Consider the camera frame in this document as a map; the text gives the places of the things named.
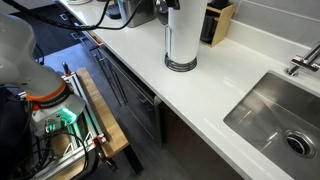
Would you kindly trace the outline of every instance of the cabinet door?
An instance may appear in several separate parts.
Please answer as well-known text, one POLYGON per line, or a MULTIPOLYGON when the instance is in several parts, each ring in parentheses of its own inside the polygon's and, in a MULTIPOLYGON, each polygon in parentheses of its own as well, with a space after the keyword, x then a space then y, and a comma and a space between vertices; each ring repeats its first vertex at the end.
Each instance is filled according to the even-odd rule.
POLYGON ((115 72, 124 91, 129 111, 154 139, 154 106, 121 72, 115 72))
POLYGON ((95 60, 99 64, 105 78, 107 79, 107 81, 111 87, 111 90, 119 103, 119 106, 122 106, 125 103, 125 98, 124 98, 124 96, 123 96, 123 94, 117 84, 117 81, 114 77, 114 72, 111 71, 111 68, 110 68, 111 65, 108 60, 109 57, 105 55, 105 52, 103 50, 98 49, 98 51, 99 51, 99 55, 101 57, 94 56, 95 60))
POLYGON ((165 106, 165 144, 192 179, 242 179, 169 107, 165 106))

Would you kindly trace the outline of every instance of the black wire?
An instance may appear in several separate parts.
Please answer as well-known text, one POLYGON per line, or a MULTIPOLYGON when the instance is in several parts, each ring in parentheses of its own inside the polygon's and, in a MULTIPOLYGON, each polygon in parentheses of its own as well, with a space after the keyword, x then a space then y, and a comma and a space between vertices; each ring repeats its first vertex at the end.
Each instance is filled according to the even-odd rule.
POLYGON ((80 143, 81 143, 81 145, 82 145, 82 147, 83 147, 84 156, 85 156, 84 166, 83 166, 83 169, 82 169, 82 171, 84 171, 84 170, 87 168, 87 163, 88 163, 88 158, 89 158, 89 157, 88 157, 88 152, 87 152, 87 150, 86 150, 86 147, 85 147, 84 142, 83 142, 77 135, 71 134, 71 133, 66 133, 66 132, 55 132, 55 133, 52 133, 52 134, 49 134, 49 135, 46 135, 46 136, 40 138, 39 141, 42 141, 42 140, 44 140, 44 139, 46 139, 46 138, 50 138, 50 137, 53 138, 53 137, 56 137, 57 135, 61 135, 61 134, 66 134, 66 135, 73 136, 73 137, 75 137, 78 141, 80 141, 80 143))
POLYGON ((75 31, 90 31, 90 30, 95 30, 95 29, 106 29, 106 30, 121 30, 123 28, 125 28, 130 22, 131 20, 134 18, 135 14, 137 13, 138 9, 140 8, 142 2, 144 0, 140 0, 139 3, 137 4, 135 10, 133 11, 131 17, 128 19, 128 21, 121 27, 103 27, 101 26, 100 27, 100 24, 102 23, 104 17, 105 17, 105 14, 106 14, 106 11, 107 11, 107 8, 108 8, 108 5, 109 5, 109 1, 110 0, 107 0, 105 6, 104 6, 104 9, 103 9, 103 12, 102 12, 102 16, 99 20, 99 22, 96 24, 96 25, 87 25, 87 26, 71 26, 71 25, 68 25, 68 24, 63 24, 63 23, 60 23, 60 22, 56 22, 56 21, 53 21, 51 19, 47 19, 43 16, 40 16, 36 13, 33 13, 32 11, 30 11, 29 9, 27 9, 26 7, 20 5, 19 3, 13 1, 13 0, 3 0, 5 3, 7 3, 8 5, 10 6, 13 6, 14 8, 16 8, 17 10, 31 16, 31 17, 34 17, 42 22, 45 22, 47 24, 51 24, 53 26, 56 26, 56 27, 60 27, 60 28, 64 28, 64 29, 70 29, 70 30, 75 30, 75 31))
POLYGON ((29 127, 29 124, 30 124, 30 121, 31 121, 31 117, 32 117, 32 112, 33 112, 33 102, 30 102, 28 101, 28 119, 27 119, 27 122, 26 124, 24 125, 24 128, 23 128, 23 131, 22 131, 22 137, 24 136, 24 134, 26 133, 27 131, 27 128, 29 127))
POLYGON ((107 30, 121 30, 123 28, 125 28, 130 22, 131 20, 134 18, 135 14, 137 13, 138 9, 140 8, 142 2, 144 0, 140 0, 139 3, 137 4, 136 8, 134 9, 132 15, 130 16, 130 18, 128 19, 128 21, 121 27, 97 27, 97 29, 107 29, 107 30))
POLYGON ((0 88, 17 88, 17 89, 20 89, 19 87, 16 87, 16 86, 0 86, 0 88))
POLYGON ((41 62, 39 62, 39 64, 44 65, 44 53, 43 53, 42 49, 40 48, 40 46, 38 44, 36 44, 36 47, 38 48, 38 50, 39 50, 39 52, 40 52, 40 54, 42 56, 42 60, 41 60, 41 62))
MULTIPOLYGON (((85 147, 85 144, 84 142, 75 134, 71 134, 71 133, 65 133, 65 132, 56 132, 56 133, 52 133, 52 134, 48 134, 42 138, 39 139, 39 141, 42 141, 44 139, 47 139, 47 138, 52 138, 52 137, 56 137, 57 135, 61 135, 61 134, 66 134, 66 135, 70 135, 70 136, 73 136, 75 137, 78 141, 80 141, 82 147, 83 147, 83 150, 84 150, 84 156, 85 156, 85 159, 84 159, 84 165, 83 165, 83 169, 82 171, 84 171, 86 168, 87 168, 87 165, 88 165, 88 152, 86 150, 86 147, 85 147)), ((41 150, 38 150, 38 151, 35 151, 33 152, 32 155, 34 155, 35 153, 38 153, 39 151, 41 150)), ((32 174, 29 174, 29 175, 26 175, 24 177, 19 177, 19 178, 16 178, 16 179, 13 179, 13 180, 25 180, 25 179, 30 179, 32 178, 34 175, 36 175, 38 172, 40 172, 41 170, 43 170, 46 166, 48 166, 50 164, 49 162, 47 164, 45 164, 44 166, 42 166, 40 169, 38 169, 37 171, 33 172, 32 174)))
MULTIPOLYGON (((47 151, 52 152, 52 149, 50 149, 50 148, 43 148, 43 149, 39 149, 39 150, 37 150, 37 151, 34 151, 31 155, 29 155, 28 157, 26 157, 25 159, 23 159, 23 160, 17 165, 17 167, 19 167, 19 166, 20 166, 21 164, 23 164, 26 160, 28 160, 29 158, 31 158, 34 154, 39 153, 39 152, 41 153, 41 152, 43 152, 43 151, 45 151, 45 152, 47 152, 47 151)), ((28 174, 28 175, 25 175, 25 176, 22 176, 22 177, 18 177, 18 178, 14 178, 14 179, 11 179, 11 180, 26 180, 26 179, 32 178, 34 175, 36 175, 38 172, 40 172, 40 171, 43 170, 46 166, 48 166, 48 165, 53 161, 52 159, 54 159, 53 153, 52 153, 51 159, 49 159, 48 163, 45 164, 44 166, 42 166, 41 168, 33 171, 31 174, 28 174)))

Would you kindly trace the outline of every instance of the white countertop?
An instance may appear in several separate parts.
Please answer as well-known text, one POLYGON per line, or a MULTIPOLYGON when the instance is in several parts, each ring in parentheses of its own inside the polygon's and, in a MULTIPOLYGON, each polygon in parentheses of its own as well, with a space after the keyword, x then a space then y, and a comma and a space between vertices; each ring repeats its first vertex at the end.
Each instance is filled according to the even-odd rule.
MULTIPOLYGON (((74 6, 61 2, 87 25, 97 23, 104 6, 98 1, 74 6)), ((106 17, 101 25, 119 27, 122 22, 106 17)), ((132 29, 94 33, 244 178, 292 179, 223 122, 266 72, 283 74, 285 65, 225 39, 214 48, 200 44, 198 66, 177 73, 164 64, 164 29, 155 19, 132 29)), ((291 81, 320 90, 320 82, 304 74, 291 81)))

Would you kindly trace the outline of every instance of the paper towel holder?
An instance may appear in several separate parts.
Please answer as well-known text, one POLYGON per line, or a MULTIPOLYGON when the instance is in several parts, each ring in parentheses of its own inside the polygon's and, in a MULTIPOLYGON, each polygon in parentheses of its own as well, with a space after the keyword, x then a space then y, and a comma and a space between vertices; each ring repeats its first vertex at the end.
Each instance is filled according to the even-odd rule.
POLYGON ((165 59, 164 62, 166 66, 176 72, 187 72, 191 71, 197 66, 197 57, 195 57, 191 62, 189 63, 177 63, 171 60, 171 39, 172 39, 172 29, 169 27, 169 25, 165 26, 165 59))

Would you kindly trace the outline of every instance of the gray floor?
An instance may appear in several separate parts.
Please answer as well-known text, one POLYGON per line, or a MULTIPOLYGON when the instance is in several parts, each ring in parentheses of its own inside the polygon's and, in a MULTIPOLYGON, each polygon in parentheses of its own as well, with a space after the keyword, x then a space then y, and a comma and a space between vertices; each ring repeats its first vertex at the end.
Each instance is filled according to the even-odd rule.
POLYGON ((53 53, 46 56, 45 59, 45 65, 52 67, 56 71, 63 71, 61 66, 62 62, 67 62, 71 71, 76 71, 83 67, 87 68, 145 168, 140 176, 132 176, 132 169, 124 154, 121 152, 115 157, 115 161, 120 168, 120 172, 112 173, 106 166, 102 165, 97 172, 88 179, 191 179, 188 173, 174 159, 170 152, 166 149, 160 149, 153 143, 151 138, 130 114, 126 107, 120 107, 118 105, 98 64, 93 61, 90 54, 82 47, 81 44, 53 53))

